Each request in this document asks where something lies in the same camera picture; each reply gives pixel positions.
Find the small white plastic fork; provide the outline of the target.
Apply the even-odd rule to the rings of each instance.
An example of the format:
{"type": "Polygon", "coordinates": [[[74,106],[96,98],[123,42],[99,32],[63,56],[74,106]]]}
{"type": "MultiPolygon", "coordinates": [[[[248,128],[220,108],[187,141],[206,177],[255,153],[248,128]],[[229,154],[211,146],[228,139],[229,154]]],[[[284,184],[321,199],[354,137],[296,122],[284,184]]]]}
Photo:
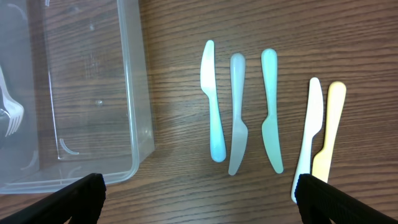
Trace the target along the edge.
{"type": "Polygon", "coordinates": [[[1,92],[3,98],[3,105],[9,115],[9,125],[5,134],[5,137],[8,137],[13,133],[15,133],[18,130],[19,126],[21,125],[24,115],[24,107],[16,100],[14,100],[9,94],[2,69],[1,69],[1,92]]]}

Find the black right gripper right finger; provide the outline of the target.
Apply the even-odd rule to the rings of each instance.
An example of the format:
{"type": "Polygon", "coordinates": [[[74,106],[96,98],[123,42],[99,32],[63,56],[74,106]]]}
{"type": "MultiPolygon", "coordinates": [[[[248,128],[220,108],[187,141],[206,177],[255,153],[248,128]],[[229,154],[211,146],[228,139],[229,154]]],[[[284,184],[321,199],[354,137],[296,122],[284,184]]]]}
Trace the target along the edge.
{"type": "Polygon", "coordinates": [[[304,224],[397,224],[397,220],[310,174],[299,176],[295,198],[304,224]]]}

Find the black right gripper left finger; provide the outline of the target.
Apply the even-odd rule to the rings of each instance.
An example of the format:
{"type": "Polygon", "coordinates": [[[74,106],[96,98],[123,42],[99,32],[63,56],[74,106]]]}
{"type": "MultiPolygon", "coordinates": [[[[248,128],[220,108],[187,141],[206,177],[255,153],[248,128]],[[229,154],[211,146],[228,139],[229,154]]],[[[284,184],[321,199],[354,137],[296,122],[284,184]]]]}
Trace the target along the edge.
{"type": "Polygon", "coordinates": [[[103,175],[92,173],[3,218],[1,223],[96,223],[105,200],[103,175]]]}

